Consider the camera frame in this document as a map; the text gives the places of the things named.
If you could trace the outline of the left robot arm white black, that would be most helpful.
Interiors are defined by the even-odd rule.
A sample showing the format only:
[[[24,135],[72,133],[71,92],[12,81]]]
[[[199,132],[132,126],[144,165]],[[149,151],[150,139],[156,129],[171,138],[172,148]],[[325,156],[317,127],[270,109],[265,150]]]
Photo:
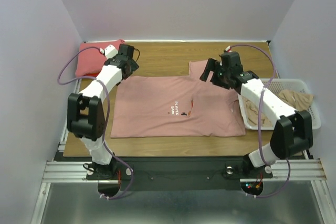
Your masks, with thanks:
[[[103,110],[103,102],[109,100],[115,86],[138,69],[133,58],[135,50],[127,44],[118,49],[112,45],[100,49],[106,58],[100,72],[86,88],[68,97],[67,130],[84,143],[92,158],[84,168],[89,176],[96,175],[98,179],[110,180],[117,173],[118,161],[104,139],[110,113]]]

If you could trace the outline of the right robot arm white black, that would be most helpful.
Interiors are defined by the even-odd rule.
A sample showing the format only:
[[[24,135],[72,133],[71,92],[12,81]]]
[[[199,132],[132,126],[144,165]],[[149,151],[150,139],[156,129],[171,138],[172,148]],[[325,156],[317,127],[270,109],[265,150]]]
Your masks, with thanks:
[[[308,111],[298,111],[284,103],[254,72],[244,71],[239,53],[225,51],[220,58],[208,59],[200,80],[235,90],[258,106],[258,111],[274,127],[268,144],[260,143],[257,150],[243,157],[241,170],[244,175],[253,177],[260,172],[260,167],[289,158],[313,146],[312,118]]]

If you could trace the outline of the dusty pink printed t-shirt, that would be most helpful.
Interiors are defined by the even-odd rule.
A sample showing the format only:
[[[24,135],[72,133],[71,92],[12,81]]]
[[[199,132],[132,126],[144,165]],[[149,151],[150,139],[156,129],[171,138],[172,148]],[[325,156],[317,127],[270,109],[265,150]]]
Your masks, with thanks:
[[[187,76],[132,76],[122,81],[117,88],[110,136],[245,135],[236,91],[199,79],[206,63],[190,62]]]

